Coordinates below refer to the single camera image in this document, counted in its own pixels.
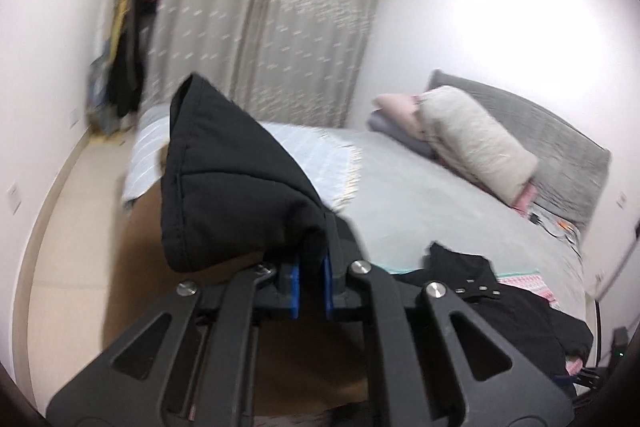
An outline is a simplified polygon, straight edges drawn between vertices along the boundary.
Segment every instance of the black garment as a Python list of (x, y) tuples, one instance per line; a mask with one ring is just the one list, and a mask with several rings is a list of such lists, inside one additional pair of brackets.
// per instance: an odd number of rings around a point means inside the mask
[(444, 282), (549, 377), (567, 374), (566, 356), (586, 362), (593, 342), (587, 324), (551, 308), (535, 293), (498, 283), (484, 257), (433, 243), (427, 263), (426, 269), (395, 277), (417, 286)]
[(107, 83), (107, 98), (116, 107), (118, 118), (140, 106), (145, 78), (145, 60), (140, 52), (142, 18), (156, 13), (158, 0), (132, 0), (125, 15), (115, 60)]
[(171, 103), (162, 190), (162, 246), (176, 271), (252, 252), (326, 254), (325, 209), (295, 160), (257, 121), (197, 74)]

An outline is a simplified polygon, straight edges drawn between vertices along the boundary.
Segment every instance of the headboard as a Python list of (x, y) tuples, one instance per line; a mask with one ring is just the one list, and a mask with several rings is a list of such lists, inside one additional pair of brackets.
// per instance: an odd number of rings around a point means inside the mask
[(435, 70), (427, 89), (468, 92), (540, 163), (536, 203), (585, 229), (607, 181), (611, 153), (544, 107), (512, 92)]

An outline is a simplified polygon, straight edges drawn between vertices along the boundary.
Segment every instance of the curtain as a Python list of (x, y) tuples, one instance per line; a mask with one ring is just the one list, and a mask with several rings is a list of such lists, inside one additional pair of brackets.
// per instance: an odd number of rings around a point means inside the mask
[(141, 110), (192, 71), (260, 120), (341, 126), (377, 0), (160, 0)]

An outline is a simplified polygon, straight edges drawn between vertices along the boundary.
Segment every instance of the floor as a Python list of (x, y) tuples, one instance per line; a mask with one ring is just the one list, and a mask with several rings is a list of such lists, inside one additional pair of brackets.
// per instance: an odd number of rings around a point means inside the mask
[(53, 211), (36, 263), (28, 350), (38, 409), (100, 353), (132, 133), (92, 140)]

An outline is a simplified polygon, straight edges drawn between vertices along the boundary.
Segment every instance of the gray pillow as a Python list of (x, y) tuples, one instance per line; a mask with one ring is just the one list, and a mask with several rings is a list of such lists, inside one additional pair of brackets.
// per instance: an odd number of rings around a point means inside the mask
[(367, 126), (372, 131), (381, 132), (389, 138), (393, 138), (420, 156), (430, 160), (435, 157), (433, 149), (427, 142), (415, 139), (390, 118), (387, 118), (381, 109), (371, 113), (369, 120), (367, 120)]

